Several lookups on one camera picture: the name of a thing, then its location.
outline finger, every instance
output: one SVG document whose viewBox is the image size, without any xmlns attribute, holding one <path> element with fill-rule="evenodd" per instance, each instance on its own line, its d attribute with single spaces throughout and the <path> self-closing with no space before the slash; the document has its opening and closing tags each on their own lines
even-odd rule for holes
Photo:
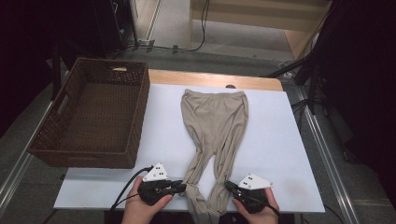
<svg viewBox="0 0 396 224">
<path fill-rule="evenodd" d="M 242 215 L 245 216 L 248 214 L 248 211 L 245 209 L 245 206 L 241 204 L 237 199 L 233 199 L 233 205 L 235 205 L 236 210 Z"/>
<path fill-rule="evenodd" d="M 279 210 L 279 207 L 277 205 L 274 193 L 272 192 L 272 189 L 268 188 L 265 189 L 265 194 L 267 195 L 268 203 L 274 206 L 277 210 Z"/>
<path fill-rule="evenodd" d="M 139 175 L 136 180 L 134 181 L 134 186 L 131 189 L 131 193 L 132 194 L 136 194 L 137 193 L 137 189 L 139 189 L 140 183 L 142 183 L 143 180 L 143 176 Z"/>
<path fill-rule="evenodd" d="M 165 195 L 165 196 L 161 197 L 161 199 L 152 206 L 155 207 L 155 209 L 158 212 L 161 209 L 163 209 L 170 201 L 172 201 L 172 199 L 173 199 L 172 195 L 170 195 L 170 194 Z"/>
</svg>

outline hand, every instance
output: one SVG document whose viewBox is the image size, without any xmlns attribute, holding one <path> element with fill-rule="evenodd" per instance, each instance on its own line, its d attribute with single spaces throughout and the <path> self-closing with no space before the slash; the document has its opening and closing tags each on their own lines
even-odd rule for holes
<svg viewBox="0 0 396 224">
<path fill-rule="evenodd" d="M 274 193 L 271 189 L 265 189 L 265 194 L 267 195 L 268 203 L 271 204 L 276 210 L 279 211 L 279 205 L 274 197 Z M 238 200 L 233 199 L 233 204 L 235 205 L 238 212 L 247 219 L 249 224 L 276 224 L 277 215 L 269 207 L 262 209 L 260 213 L 250 214 Z"/>
<path fill-rule="evenodd" d="M 143 177 L 138 176 L 128 196 L 137 194 L 137 189 Z M 163 209 L 171 200 L 172 195 L 163 196 L 158 202 L 150 206 L 143 202 L 139 195 L 126 201 L 122 224 L 149 224 L 155 214 Z"/>
</svg>

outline metal rail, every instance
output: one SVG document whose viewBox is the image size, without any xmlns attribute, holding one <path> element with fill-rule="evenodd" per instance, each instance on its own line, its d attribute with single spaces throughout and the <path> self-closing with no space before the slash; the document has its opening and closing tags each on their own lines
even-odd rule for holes
<svg viewBox="0 0 396 224">
<path fill-rule="evenodd" d="M 35 131 L 30 137 L 29 142 L 25 146 L 23 152 L 21 153 L 20 157 L 18 158 L 17 162 L 9 173 L 6 181 L 0 187 L 0 218 L 5 213 L 6 208 L 11 201 L 12 195 L 14 194 L 15 190 L 21 182 L 21 179 L 23 178 L 24 173 L 29 167 L 30 161 L 32 160 L 33 156 L 27 152 L 27 149 L 32 144 L 39 127 L 41 127 L 44 118 L 50 110 L 51 105 L 52 102 L 49 103 L 46 112 L 44 113 L 37 127 L 35 128 Z"/>
<path fill-rule="evenodd" d="M 297 89 L 297 94 L 301 100 L 306 99 L 304 87 Z M 332 183 L 337 201 L 340 204 L 341 211 L 344 215 L 345 222 L 348 224 L 360 224 L 358 215 L 353 207 L 352 201 L 347 193 L 347 188 L 338 172 L 338 169 L 332 160 L 332 153 L 326 143 L 325 137 L 319 127 L 317 117 L 312 115 L 309 109 L 305 110 L 305 116 L 308 120 L 309 127 L 311 128 L 312 134 L 314 135 L 315 141 L 318 145 L 320 156 L 323 160 L 326 172 Z"/>
</svg>

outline white table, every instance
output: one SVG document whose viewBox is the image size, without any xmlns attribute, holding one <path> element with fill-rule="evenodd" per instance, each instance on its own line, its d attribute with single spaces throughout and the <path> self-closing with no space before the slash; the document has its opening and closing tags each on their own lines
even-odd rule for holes
<svg viewBox="0 0 396 224">
<path fill-rule="evenodd" d="M 240 91 L 151 84 L 135 168 L 69 168 L 54 207 L 108 210 L 131 176 L 157 162 L 164 165 L 172 179 L 182 179 L 195 155 L 194 143 L 181 117 L 180 102 L 185 89 L 201 92 Z M 282 213 L 324 212 L 286 93 L 244 91 L 249 103 L 249 118 L 230 180 L 237 184 L 247 174 L 253 173 L 274 182 L 273 192 Z M 206 198 L 215 183 L 213 165 L 214 157 L 198 184 Z M 187 211 L 187 201 L 175 196 L 163 210 Z M 231 199 L 227 210 L 236 211 Z"/>
</svg>

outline beige knit pants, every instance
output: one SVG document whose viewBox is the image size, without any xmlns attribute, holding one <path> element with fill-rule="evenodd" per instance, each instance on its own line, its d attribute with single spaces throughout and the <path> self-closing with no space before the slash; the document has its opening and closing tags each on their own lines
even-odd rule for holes
<svg viewBox="0 0 396 224">
<path fill-rule="evenodd" d="M 248 98 L 242 91 L 200 93 L 186 90 L 181 111 L 196 146 L 196 154 L 184 176 L 189 212 L 196 224 L 218 224 L 229 199 L 224 182 L 231 174 L 236 150 L 248 123 Z M 216 155 L 216 185 L 206 201 L 196 184 L 213 155 Z"/>
</svg>

